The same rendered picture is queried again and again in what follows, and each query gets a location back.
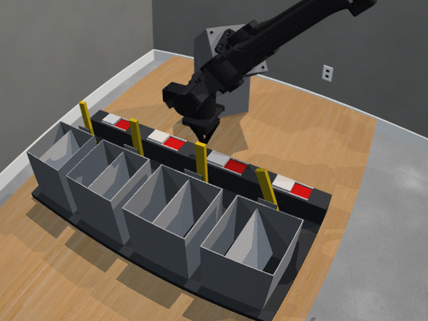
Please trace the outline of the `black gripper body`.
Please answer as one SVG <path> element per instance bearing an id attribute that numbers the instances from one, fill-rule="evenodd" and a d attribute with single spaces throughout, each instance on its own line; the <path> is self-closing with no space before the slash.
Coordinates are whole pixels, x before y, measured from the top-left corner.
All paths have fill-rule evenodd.
<path id="1" fill-rule="evenodd" d="M 199 133 L 206 136 L 220 122 L 218 116 L 222 111 L 225 111 L 223 105 L 216 103 L 216 96 L 206 100 L 206 102 L 198 109 L 198 119 L 183 117 L 182 124 L 184 126 L 195 126 Z"/>

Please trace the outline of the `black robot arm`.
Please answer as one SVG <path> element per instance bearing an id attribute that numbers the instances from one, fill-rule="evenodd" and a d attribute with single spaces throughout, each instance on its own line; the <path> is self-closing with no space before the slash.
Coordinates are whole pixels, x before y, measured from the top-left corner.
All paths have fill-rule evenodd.
<path id="1" fill-rule="evenodd" d="M 225 30 L 215 47 L 218 54 L 192 75 L 187 86 L 171 82 L 162 89 L 163 102 L 182 116 L 198 119 L 198 109 L 206 100 L 215 97 L 217 91 L 224 94 L 237 89 L 246 73 L 289 40 L 335 12 L 349 9 L 356 17 L 377 3 L 353 1 L 302 0 L 268 21 L 252 20 L 238 31 Z"/>

